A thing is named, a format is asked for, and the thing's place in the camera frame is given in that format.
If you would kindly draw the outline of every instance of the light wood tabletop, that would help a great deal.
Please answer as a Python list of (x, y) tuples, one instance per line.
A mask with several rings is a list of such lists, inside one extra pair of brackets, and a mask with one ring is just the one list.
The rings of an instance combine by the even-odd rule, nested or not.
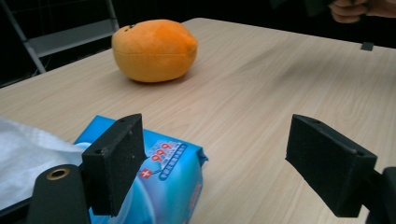
[(134, 82), (112, 51), (0, 89), (0, 116), (73, 143), (95, 115), (141, 113), (145, 129), (209, 158), (191, 219), (204, 223), (364, 223), (335, 217), (285, 161), (291, 116), (319, 119), (396, 166), (396, 49), (193, 19), (196, 61), (179, 79)]

